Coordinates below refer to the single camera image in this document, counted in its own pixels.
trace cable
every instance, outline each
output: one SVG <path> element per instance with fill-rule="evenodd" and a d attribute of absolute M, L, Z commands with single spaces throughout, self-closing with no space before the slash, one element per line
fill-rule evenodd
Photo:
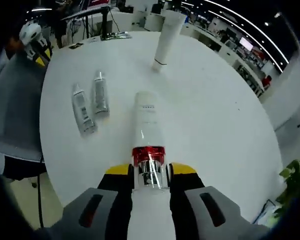
<path fill-rule="evenodd" d="M 81 18 L 82 23 L 83 23 L 83 35 L 82 35 L 82 40 L 85 39 L 85 32 L 86 32 L 86 24 L 84 21 L 84 18 Z"/>
<path fill-rule="evenodd" d="M 43 156 L 41 157 L 40 159 L 40 164 L 42 164 L 42 161 L 43 161 Z M 44 220 L 43 220 L 43 217 L 42 217 L 42 206 L 41 206 L 41 191 L 40 191 L 40 174 L 38 174 L 37 176 L 37 183 L 38 183 L 38 212 L 39 212 L 39 222 L 40 222 L 40 227 L 41 228 L 44 228 Z"/>
<path fill-rule="evenodd" d="M 264 213 L 264 211 L 265 211 L 265 209 L 266 209 L 266 206 L 267 206 L 267 203 L 268 203 L 268 202 L 272 203 L 273 206 L 276 206 L 276 205 L 274 204 L 273 201 L 271 201 L 270 199 L 268 199 L 268 200 L 265 202 L 265 204 L 263 205 L 260 214 L 255 218 L 255 220 L 252 222 L 252 224 L 255 224 L 256 221 L 258 220 L 258 218 L 260 218 L 260 216 Z"/>
<path fill-rule="evenodd" d="M 70 30 L 68 31 L 68 38 L 69 38 L 69 35 L 71 35 L 70 37 L 72 39 L 72 43 L 74 43 L 74 35 L 79 31 L 80 26 L 81 26 L 80 21 L 73 20 L 71 22 L 71 25 L 69 27 Z"/>
<path fill-rule="evenodd" d="M 118 29 L 118 32 L 120 32 L 119 27 L 118 27 L 118 24 L 116 23 L 116 20 L 114 19 L 114 16 L 112 15 L 111 9 L 110 9 L 109 11 L 110 11 L 112 20 L 114 21 L 114 23 L 115 23 L 115 25 L 116 25 L 116 28 Z"/>
<path fill-rule="evenodd" d="M 101 30 L 102 30 L 102 27 L 100 27 L 98 33 L 96 34 L 97 36 L 100 36 L 100 35 L 101 35 Z"/>
<path fill-rule="evenodd" d="M 95 29 L 94 29 L 94 20 L 93 20 L 93 18 L 92 18 L 92 15 L 91 15 L 91 32 L 93 32 L 93 34 L 95 34 Z"/>

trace office desk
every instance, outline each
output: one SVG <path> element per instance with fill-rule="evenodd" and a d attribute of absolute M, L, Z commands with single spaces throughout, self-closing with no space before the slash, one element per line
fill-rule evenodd
<path fill-rule="evenodd" d="M 231 66 L 197 40 L 180 35 L 164 71 L 156 73 L 151 66 L 160 33 L 130 34 L 132 39 L 65 47 L 48 66 L 40 137 L 61 204 L 97 187 L 109 167 L 131 162 L 134 99 L 147 90 L 159 102 L 166 162 L 192 166 L 206 186 L 235 201 L 243 217 L 253 220 L 282 184 L 277 138 L 259 100 Z M 79 83 L 89 96 L 97 69 L 106 75 L 110 115 L 97 122 L 97 132 L 82 138 L 72 85 Z"/>
<path fill-rule="evenodd" d="M 151 32 L 161 32 L 162 27 L 164 25 L 164 21 L 164 16 L 162 16 L 161 14 L 151 12 L 148 16 L 146 16 L 144 29 Z"/>
<path fill-rule="evenodd" d="M 232 51 L 214 35 L 191 23 L 184 24 L 180 34 L 197 39 L 199 42 L 205 44 L 206 46 L 210 46 L 210 44 L 212 43 L 220 46 L 219 50 L 216 50 L 219 56 L 235 69 L 237 69 L 239 65 L 242 65 L 251 75 L 251 80 L 255 83 L 255 85 L 262 91 L 265 91 L 260 78 L 251 69 L 251 67 L 249 67 L 241 57 L 239 57 L 234 51 Z"/>
<path fill-rule="evenodd" d="M 84 18 L 79 18 L 79 19 L 68 21 L 66 35 L 69 44 L 75 44 L 87 38 L 85 23 L 83 22 L 84 20 L 85 20 Z M 133 21 L 132 13 L 112 10 L 112 15 L 110 12 L 108 12 L 107 14 L 107 25 L 106 25 L 107 31 L 108 33 L 128 32 L 131 30 L 132 21 Z M 102 23 L 101 13 L 95 13 L 91 16 L 88 16 L 88 28 L 91 36 L 96 35 L 96 33 L 101 28 L 101 23 Z"/>

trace white wall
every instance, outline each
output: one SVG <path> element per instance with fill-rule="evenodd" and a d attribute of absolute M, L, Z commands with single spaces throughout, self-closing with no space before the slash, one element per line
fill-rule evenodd
<path fill-rule="evenodd" d="M 292 118 L 275 131 L 275 134 L 283 166 L 287 166 L 294 159 L 300 159 L 300 107 Z"/>
<path fill-rule="evenodd" d="M 275 68 L 271 60 L 266 62 L 266 64 L 261 68 L 261 71 L 265 73 L 265 76 L 271 76 L 271 84 L 277 84 L 280 72 Z"/>
<path fill-rule="evenodd" d="M 300 107 L 300 55 L 298 53 L 293 55 L 277 82 L 278 84 L 269 88 L 272 95 L 262 104 L 274 130 L 288 121 Z"/>

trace green leaf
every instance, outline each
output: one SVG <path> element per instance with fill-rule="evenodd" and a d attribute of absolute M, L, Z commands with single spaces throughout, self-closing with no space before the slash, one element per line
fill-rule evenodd
<path fill-rule="evenodd" d="M 275 218 L 280 218 L 284 213 L 285 209 L 283 207 L 280 207 L 277 210 L 275 210 L 273 214 Z"/>
<path fill-rule="evenodd" d="M 285 168 L 279 173 L 279 175 L 286 179 L 290 176 L 290 170 L 288 168 Z"/>
<path fill-rule="evenodd" d="M 280 204 L 284 204 L 286 201 L 286 195 L 287 195 L 287 190 L 284 190 L 283 193 L 281 193 L 280 196 L 276 198 L 276 201 Z"/>
<path fill-rule="evenodd" d="M 287 169 L 297 170 L 300 168 L 299 160 L 295 159 L 286 166 Z"/>

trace black stand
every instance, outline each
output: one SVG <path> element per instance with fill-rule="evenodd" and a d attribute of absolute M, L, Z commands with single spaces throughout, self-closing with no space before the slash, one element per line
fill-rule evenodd
<path fill-rule="evenodd" d="M 77 12 L 71 16 L 67 16 L 63 19 L 63 20 L 71 20 L 74 18 L 82 18 L 84 17 L 84 21 L 85 21 L 85 31 L 86 31 L 86 38 L 89 38 L 89 24 L 88 24 L 88 16 L 93 15 L 93 14 L 97 14 L 97 13 L 102 13 L 102 23 L 101 23 L 101 29 L 102 29 L 102 39 L 106 39 L 107 37 L 107 16 L 108 16 L 108 12 L 110 10 L 109 6 L 104 6 L 101 8 L 93 8 L 93 9 L 89 9 L 89 10 L 83 10 L 81 12 Z"/>
<path fill-rule="evenodd" d="M 89 26 L 88 26 L 88 16 L 85 16 L 85 32 L 86 32 L 86 38 L 89 38 Z"/>

